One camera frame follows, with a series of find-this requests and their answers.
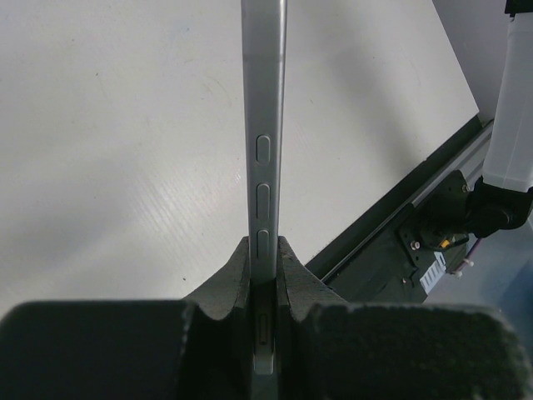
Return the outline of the black smartphone silver edge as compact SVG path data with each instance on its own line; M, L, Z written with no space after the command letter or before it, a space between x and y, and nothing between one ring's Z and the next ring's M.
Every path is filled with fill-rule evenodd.
M274 370L274 292L281 187L287 3L245 0L242 71L247 160L247 219L253 307L253 366Z

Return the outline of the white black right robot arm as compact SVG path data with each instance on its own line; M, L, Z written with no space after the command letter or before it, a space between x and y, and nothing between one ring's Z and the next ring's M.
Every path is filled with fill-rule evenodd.
M506 64L482 173L464 228L477 238L523 226L532 212L532 2L508 1Z

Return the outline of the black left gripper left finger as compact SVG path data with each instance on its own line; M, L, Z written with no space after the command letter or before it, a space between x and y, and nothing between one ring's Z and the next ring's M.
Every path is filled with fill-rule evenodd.
M4 399L248 399L248 241L180 300L32 301L1 321Z

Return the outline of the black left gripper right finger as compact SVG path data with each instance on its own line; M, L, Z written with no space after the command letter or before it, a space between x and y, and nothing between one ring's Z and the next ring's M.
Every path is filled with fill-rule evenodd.
M529 399L532 366L485 307L350 303L278 240L281 399Z

